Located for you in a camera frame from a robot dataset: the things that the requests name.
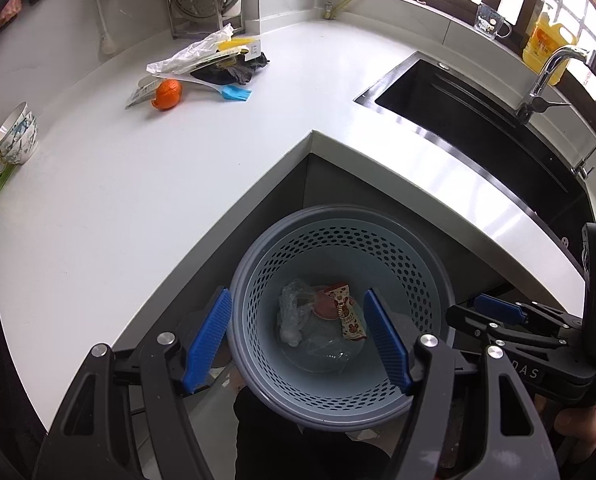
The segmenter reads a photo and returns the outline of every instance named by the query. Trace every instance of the orange fruit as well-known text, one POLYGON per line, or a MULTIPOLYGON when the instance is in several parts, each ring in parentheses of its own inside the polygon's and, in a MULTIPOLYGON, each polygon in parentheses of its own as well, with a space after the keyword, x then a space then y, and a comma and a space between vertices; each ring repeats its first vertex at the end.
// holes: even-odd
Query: orange fruit
POLYGON ((156 88, 156 98, 152 106, 158 110, 169 110, 178 104, 182 94, 182 85, 177 79, 165 79, 156 88))

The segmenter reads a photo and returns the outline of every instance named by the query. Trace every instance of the person's leg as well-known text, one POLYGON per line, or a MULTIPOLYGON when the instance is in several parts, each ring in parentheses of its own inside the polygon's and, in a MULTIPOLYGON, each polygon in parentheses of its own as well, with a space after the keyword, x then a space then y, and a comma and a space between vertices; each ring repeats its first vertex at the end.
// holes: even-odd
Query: person's leg
POLYGON ((379 447, 351 440, 345 433, 306 428, 303 437, 331 480, 379 480, 390 460, 379 447))
POLYGON ((243 388, 233 403, 238 418, 235 480, 329 480, 298 426, 243 388))

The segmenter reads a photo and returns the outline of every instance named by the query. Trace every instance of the white countertop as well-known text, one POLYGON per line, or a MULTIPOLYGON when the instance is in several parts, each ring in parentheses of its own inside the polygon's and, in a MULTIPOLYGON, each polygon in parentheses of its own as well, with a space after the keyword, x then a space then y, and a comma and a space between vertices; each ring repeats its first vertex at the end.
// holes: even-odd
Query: white countertop
POLYGON ((146 64, 185 44, 164 32, 38 117, 38 150, 0 195, 0 318, 46 427, 89 348, 135 344, 308 152, 438 225, 525 293, 581 313, 581 276, 510 199, 414 126, 353 102, 415 48, 330 22, 262 41, 271 63, 245 103, 187 85, 173 110, 126 110, 146 64))

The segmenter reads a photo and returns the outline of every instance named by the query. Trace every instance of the sink basin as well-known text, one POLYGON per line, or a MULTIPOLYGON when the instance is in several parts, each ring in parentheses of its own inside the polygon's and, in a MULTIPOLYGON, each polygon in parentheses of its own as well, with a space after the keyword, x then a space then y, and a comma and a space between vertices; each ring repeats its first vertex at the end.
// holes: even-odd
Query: sink basin
POLYGON ((594 215, 584 183, 513 111, 462 75, 417 53, 356 102, 446 149, 514 200, 582 272, 581 229, 594 215))

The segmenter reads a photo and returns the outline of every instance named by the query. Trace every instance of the yellow bottle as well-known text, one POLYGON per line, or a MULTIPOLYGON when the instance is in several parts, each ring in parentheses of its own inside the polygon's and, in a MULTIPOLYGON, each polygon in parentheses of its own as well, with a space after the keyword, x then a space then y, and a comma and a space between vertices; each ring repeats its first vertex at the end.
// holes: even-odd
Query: yellow bottle
MULTIPOLYGON (((544 10, 540 13, 534 31, 523 50, 523 61, 534 72, 539 73, 556 49, 568 44, 575 45, 577 42, 576 35, 572 34, 562 23, 550 24, 549 14, 544 10), (569 39, 563 37, 563 29, 567 31, 569 39)), ((569 60, 566 60, 560 64, 549 79, 550 85, 555 85, 560 81, 568 62, 569 60)))

